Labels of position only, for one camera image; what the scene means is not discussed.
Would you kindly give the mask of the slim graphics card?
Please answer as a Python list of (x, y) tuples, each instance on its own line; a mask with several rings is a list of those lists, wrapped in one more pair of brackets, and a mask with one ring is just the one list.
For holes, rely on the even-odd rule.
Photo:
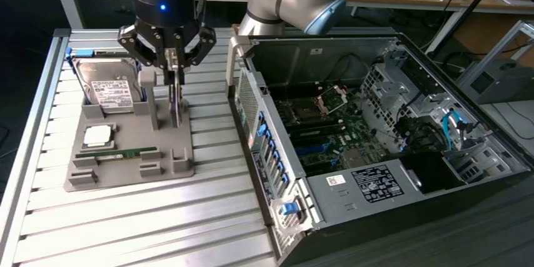
[(183, 83), (183, 69), (179, 65), (176, 51), (171, 48), (164, 51), (167, 60), (165, 70), (165, 83), (168, 84), (168, 99), (169, 99), (169, 118), (173, 128), (182, 125), (182, 83)]

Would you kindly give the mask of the silver hard disk drive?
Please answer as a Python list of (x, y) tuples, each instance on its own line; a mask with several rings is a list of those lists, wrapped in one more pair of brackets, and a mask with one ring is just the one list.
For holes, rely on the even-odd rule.
[(79, 58), (75, 71), (87, 104), (100, 106), (105, 114), (133, 112), (133, 104), (143, 101), (133, 59)]
[[(75, 71), (75, 60), (79, 58), (131, 58), (131, 57), (121, 53), (111, 53), (111, 52), (105, 52), (105, 51), (101, 52), (101, 51), (96, 51), (93, 49), (73, 50), (72, 48), (68, 48), (67, 52), (65, 52), (65, 61), (69, 64), (69, 67), (72, 69), (72, 72), (75, 73), (76, 78), (77, 78), (77, 75), (76, 75), (76, 71)], [(136, 61), (136, 64), (137, 64), (139, 72), (140, 72), (141, 67), (140, 67), (137, 61)]]

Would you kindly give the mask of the grey parts rack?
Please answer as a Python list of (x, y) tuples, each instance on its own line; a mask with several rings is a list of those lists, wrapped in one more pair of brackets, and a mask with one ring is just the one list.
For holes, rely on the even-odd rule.
[[(133, 104), (133, 112), (105, 114), (100, 106), (81, 105), (63, 184), (67, 192), (188, 178), (195, 174), (188, 102), (182, 98), (182, 125), (173, 128), (168, 95), (165, 98), (155, 96), (159, 89), (155, 71), (143, 70), (137, 82), (145, 99)], [(105, 124), (113, 129), (112, 146), (83, 149), (85, 128)], [(79, 153), (145, 147), (157, 147), (157, 150), (141, 152), (140, 157), (132, 159), (75, 157)]]

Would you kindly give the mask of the silver CPU chip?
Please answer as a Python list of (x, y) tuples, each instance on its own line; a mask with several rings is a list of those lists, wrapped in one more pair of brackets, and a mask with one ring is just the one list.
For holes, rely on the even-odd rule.
[(113, 129), (111, 125), (88, 126), (83, 136), (81, 148), (109, 148), (113, 142), (112, 135)]

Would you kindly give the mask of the green RAM stick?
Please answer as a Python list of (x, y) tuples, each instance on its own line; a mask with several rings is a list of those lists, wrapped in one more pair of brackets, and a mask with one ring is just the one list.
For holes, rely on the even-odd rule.
[(115, 150), (109, 150), (109, 151), (79, 153), (75, 155), (75, 157), (76, 158), (95, 158), (96, 160), (132, 159), (132, 158), (139, 158), (141, 155), (141, 152), (156, 151), (156, 150), (157, 150), (157, 147), (115, 149)]

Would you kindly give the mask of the CPU socket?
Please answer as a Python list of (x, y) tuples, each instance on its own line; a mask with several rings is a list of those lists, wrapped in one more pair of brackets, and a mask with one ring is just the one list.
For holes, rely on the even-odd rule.
[(292, 101), (292, 112), (298, 120), (320, 119), (322, 112), (318, 108), (314, 98), (298, 98)]

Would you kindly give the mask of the metal socket cover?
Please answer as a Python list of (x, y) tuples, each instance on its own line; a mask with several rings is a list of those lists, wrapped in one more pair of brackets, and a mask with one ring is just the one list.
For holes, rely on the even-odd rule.
[(346, 91), (334, 85), (316, 97), (316, 105), (324, 114), (334, 113), (348, 103)]

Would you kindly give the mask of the blue expansion slot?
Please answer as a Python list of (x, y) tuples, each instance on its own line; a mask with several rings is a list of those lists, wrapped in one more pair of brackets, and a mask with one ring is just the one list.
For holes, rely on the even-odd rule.
[(324, 153), (330, 148), (330, 143), (318, 144), (312, 146), (299, 146), (295, 148), (295, 152), (298, 156), (304, 156), (308, 154)]

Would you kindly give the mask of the perforated metal disk bay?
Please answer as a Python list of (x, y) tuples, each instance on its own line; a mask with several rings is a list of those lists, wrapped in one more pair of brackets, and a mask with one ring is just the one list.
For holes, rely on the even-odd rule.
[(362, 117), (370, 129), (375, 129), (379, 136), (400, 138), (395, 129), (402, 117), (418, 116), (407, 105), (419, 90), (402, 74), (399, 69), (387, 69), (386, 63), (376, 63), (364, 78), (360, 86)]

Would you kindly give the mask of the grey chipset heatsink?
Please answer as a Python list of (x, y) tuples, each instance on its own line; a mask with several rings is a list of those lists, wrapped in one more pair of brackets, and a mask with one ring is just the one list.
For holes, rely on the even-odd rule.
[(368, 164), (364, 155), (356, 148), (344, 150), (340, 158), (346, 169), (358, 168)]

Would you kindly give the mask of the grey power supply unit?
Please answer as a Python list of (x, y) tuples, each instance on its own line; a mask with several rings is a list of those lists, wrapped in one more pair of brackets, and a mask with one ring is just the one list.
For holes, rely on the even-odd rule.
[(311, 176), (307, 183), (328, 226), (423, 200), (422, 182), (398, 159)]

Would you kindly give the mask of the grey metal cabinet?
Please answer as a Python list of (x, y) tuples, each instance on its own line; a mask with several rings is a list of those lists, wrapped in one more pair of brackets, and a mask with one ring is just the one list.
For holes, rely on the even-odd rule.
[(513, 59), (475, 61), (457, 80), (478, 104), (534, 101), (534, 68)]

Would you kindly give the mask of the open black PC case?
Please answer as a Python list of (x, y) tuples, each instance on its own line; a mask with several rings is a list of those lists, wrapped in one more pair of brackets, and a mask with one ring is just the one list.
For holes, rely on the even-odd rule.
[[(400, 138), (376, 138), (388, 150), (380, 162), (398, 159), (415, 173), (423, 200), (328, 226), (274, 95), (315, 83), (362, 93), (376, 63), (419, 90), (407, 103), (416, 117), (395, 125)], [(478, 104), (388, 29), (236, 34), (228, 85), (279, 267), (534, 267), (534, 101)], [(284, 216), (290, 202), (299, 212)]]

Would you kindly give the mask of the aluminium profile frame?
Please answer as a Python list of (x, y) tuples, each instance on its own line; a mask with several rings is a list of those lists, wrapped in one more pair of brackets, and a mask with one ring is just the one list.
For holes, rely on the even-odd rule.
[(483, 56), (481, 63), (511, 59), (517, 63), (534, 64), (534, 20), (519, 20)]

